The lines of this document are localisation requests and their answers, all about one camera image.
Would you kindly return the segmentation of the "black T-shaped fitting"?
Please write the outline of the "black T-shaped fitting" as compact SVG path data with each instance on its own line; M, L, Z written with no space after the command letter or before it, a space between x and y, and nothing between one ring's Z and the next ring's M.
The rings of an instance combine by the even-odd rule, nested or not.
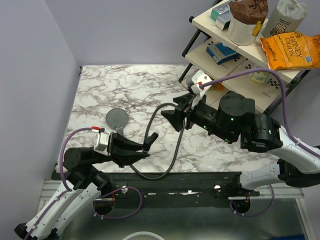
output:
M157 140L158 136L159 135L156 132L154 132L150 136L147 136L143 142L142 151L147 153L150 150L152 144Z

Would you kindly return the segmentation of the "grey shower head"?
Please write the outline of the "grey shower head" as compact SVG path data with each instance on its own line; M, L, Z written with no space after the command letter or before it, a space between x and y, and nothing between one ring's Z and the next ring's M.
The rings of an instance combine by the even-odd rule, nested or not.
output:
M124 135L123 128L127 125L128 120L128 114L121 108L111 109L105 117L107 125L121 136Z

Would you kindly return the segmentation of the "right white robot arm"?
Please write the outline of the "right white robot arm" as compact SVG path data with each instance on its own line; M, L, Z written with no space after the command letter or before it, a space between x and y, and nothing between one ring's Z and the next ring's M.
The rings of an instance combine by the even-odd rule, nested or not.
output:
M264 113L256 113L255 101L233 91L224 95L217 109L201 99L195 106L191 93L174 98L173 110L161 115L179 132L197 125L228 144L239 141L241 149L254 153L268 153L277 162L253 171L243 171L230 183L230 191L241 196L247 190L285 183L290 187L308 188L320 183L320 148L306 146L292 140L288 131Z

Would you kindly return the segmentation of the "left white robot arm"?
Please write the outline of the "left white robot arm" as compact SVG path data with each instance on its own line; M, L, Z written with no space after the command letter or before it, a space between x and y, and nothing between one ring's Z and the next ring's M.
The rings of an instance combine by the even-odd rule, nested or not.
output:
M61 184L40 212L27 223L18 224L14 232L22 240L51 240L59 236L86 204L97 198L110 197L126 190L116 187L111 177L97 170L95 164L113 162L123 168L149 156L152 141L140 144L116 132L97 132L92 147L72 147L62 150L59 165Z

